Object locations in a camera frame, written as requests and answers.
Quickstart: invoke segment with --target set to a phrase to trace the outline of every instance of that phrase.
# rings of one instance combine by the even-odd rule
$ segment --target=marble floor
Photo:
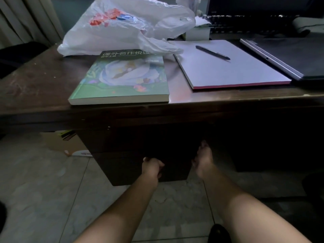
[[[231,179],[258,198],[304,196],[306,174],[237,173],[229,155],[211,144],[214,158]],[[127,186],[113,187],[93,158],[66,157],[46,148],[37,133],[0,140],[0,201],[8,219],[2,242],[72,242]],[[272,209],[294,215],[310,205],[274,203]],[[160,183],[133,242],[206,243],[209,229],[221,219],[204,183],[191,171],[186,181]]]

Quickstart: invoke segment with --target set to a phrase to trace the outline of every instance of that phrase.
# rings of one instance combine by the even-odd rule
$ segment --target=white plastic bag
[[[180,54],[183,50],[165,39],[195,24],[194,13],[183,6],[156,0],[95,0],[57,50],[64,56],[120,49]]]

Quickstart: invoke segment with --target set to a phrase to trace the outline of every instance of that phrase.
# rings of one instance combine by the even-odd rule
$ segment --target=forearm
[[[208,194],[230,232],[240,243],[309,242],[298,230],[259,200],[244,192],[216,166],[204,172]]]
[[[157,187],[157,178],[140,177],[77,239],[85,242],[131,242]]]

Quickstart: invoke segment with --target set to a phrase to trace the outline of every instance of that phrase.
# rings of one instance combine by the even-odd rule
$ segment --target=black monitor
[[[284,15],[322,18],[324,0],[208,0],[208,16]]]

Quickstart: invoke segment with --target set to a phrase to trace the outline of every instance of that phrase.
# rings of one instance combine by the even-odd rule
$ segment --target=tile grout line
[[[208,197],[208,193],[207,193],[206,185],[205,185],[205,182],[204,182],[204,181],[203,181],[203,183],[204,183],[204,188],[205,188],[205,192],[206,192],[206,196],[207,196],[207,200],[208,200],[208,204],[209,204],[210,212],[212,213],[213,222],[214,222],[214,224],[215,224],[214,214],[213,214],[213,210],[212,210],[212,207],[211,207],[211,205],[210,205],[210,202],[209,202],[209,197]]]
[[[193,236],[193,237],[178,237],[178,238],[166,238],[166,239],[135,240],[135,241],[132,241],[132,242],[149,242],[149,241],[159,241],[159,240],[191,239],[191,238],[208,238],[208,236]]]
[[[81,183],[82,183],[82,181],[83,181],[84,174],[86,173],[86,170],[87,170],[87,167],[88,167],[89,161],[90,161],[90,158],[88,159],[88,162],[87,162],[86,168],[84,169],[84,172],[83,172],[83,175],[82,175],[81,182],[80,182],[80,184],[79,184],[78,190],[76,191],[76,194],[75,194],[75,197],[74,197],[74,200],[73,200],[73,203],[72,203],[72,206],[71,206],[71,209],[70,209],[69,215],[67,216],[67,220],[66,220],[66,222],[65,222],[65,225],[64,225],[63,231],[62,231],[62,233],[61,233],[61,237],[60,237],[59,243],[61,242],[61,239],[62,239],[62,236],[63,236],[64,230],[65,230],[65,227],[66,227],[66,225],[67,225],[67,221],[69,220],[69,217],[70,217],[70,214],[71,214],[71,211],[72,211],[73,205],[74,205],[74,203],[75,203],[76,196],[78,195],[79,189],[80,189],[80,187],[81,187]]]

